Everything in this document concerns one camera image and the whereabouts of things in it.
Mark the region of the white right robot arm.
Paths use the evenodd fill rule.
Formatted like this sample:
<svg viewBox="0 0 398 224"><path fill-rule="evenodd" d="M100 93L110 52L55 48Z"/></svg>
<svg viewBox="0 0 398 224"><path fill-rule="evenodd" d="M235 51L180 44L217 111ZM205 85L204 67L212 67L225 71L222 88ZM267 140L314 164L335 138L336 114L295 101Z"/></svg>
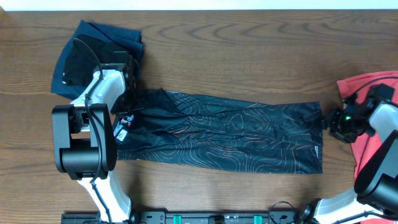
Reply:
<svg viewBox="0 0 398 224"><path fill-rule="evenodd" d="M345 98L345 107L324 121L330 135L353 143L363 134L377 134L382 142L359 172L354 187L335 197L307 205L297 223L357 223L374 218L397 220L397 105L394 89L373 85L365 100Z"/></svg>

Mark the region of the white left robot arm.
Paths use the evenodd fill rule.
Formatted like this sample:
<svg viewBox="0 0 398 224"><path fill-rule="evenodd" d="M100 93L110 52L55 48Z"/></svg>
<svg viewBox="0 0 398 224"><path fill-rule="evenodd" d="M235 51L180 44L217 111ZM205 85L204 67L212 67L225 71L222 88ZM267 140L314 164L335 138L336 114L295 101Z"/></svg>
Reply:
<svg viewBox="0 0 398 224"><path fill-rule="evenodd" d="M131 199L114 170L117 161L110 113L115 103L135 87L136 60L119 55L108 62L96 57L66 59L65 82L85 90L68 105L52 110L55 165L90 194L98 213L66 213L62 223L139 223Z"/></svg>

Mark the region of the black patterned sports jersey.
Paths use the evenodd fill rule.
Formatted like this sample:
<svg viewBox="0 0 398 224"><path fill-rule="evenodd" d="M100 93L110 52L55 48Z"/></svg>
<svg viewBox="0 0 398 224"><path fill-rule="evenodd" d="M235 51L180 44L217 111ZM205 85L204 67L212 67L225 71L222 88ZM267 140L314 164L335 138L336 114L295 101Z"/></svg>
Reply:
<svg viewBox="0 0 398 224"><path fill-rule="evenodd" d="M233 172L322 173L317 102L267 105L163 89L114 120L120 160Z"/></svg>

